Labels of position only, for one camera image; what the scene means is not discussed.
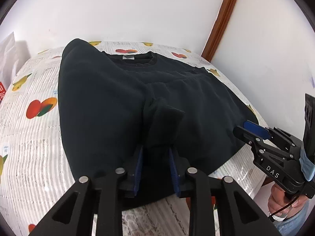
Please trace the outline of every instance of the light blue jeans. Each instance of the light blue jeans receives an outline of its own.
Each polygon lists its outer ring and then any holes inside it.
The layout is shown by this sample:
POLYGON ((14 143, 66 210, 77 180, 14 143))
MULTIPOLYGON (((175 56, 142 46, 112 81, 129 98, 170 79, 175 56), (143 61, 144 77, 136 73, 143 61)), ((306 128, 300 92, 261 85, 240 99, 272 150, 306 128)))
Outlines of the light blue jeans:
POLYGON ((278 225, 277 229, 282 236, 295 236, 306 220, 307 211, 308 201, 299 213, 287 220, 284 220, 280 225, 278 225))

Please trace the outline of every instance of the red label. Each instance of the red label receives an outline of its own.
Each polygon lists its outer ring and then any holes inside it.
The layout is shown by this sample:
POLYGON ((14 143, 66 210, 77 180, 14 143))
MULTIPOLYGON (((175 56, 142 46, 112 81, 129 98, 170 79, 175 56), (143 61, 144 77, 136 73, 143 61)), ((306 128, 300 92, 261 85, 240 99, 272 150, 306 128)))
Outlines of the red label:
POLYGON ((5 90, 2 82, 0 82, 0 101, 3 99, 5 92, 6 92, 6 90, 5 90))

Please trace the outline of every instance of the black cable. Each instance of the black cable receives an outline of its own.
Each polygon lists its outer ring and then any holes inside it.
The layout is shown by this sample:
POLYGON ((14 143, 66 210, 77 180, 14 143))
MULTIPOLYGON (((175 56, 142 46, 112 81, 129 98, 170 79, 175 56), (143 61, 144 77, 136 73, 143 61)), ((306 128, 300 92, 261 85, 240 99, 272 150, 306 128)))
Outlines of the black cable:
POLYGON ((276 212, 273 212, 268 218, 271 220, 273 215, 281 212, 282 210, 286 209, 287 207, 290 207, 299 198, 300 195, 301 195, 301 193, 299 193, 295 198, 292 199, 292 201, 290 201, 284 207, 282 207, 281 209, 277 210, 276 212))

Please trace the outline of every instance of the silver screw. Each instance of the silver screw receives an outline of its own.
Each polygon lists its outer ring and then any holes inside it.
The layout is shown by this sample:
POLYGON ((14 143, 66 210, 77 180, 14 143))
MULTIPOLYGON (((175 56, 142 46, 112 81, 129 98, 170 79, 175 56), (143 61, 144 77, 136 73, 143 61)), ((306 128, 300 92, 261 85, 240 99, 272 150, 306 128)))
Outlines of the silver screw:
POLYGON ((87 176, 82 176, 79 178, 79 182, 82 184, 86 183, 87 181, 89 181, 89 178, 87 176))
POLYGON ((188 168, 187 171, 189 174, 196 174, 197 173, 197 169, 193 168, 193 167, 188 168))
POLYGON ((233 178, 230 177, 230 176, 225 176, 223 179, 224 179, 224 181, 227 182, 227 183, 232 183, 232 182, 233 182, 233 178))
POLYGON ((122 174, 122 173, 125 173, 125 169, 124 168, 116 168, 115 172, 116 172, 116 174, 122 174))

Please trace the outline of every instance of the white wall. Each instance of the white wall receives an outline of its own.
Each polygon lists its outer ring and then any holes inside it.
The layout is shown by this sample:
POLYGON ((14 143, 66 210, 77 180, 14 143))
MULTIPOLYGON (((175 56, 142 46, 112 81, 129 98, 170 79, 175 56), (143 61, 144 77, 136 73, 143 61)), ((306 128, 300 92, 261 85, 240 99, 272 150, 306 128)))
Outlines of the white wall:
POLYGON ((87 41, 142 41, 202 53, 222 0, 18 0, 0 26, 33 56, 87 41))
POLYGON ((237 0, 212 64, 269 126, 303 137, 304 95, 315 96, 315 33, 294 0, 237 0))

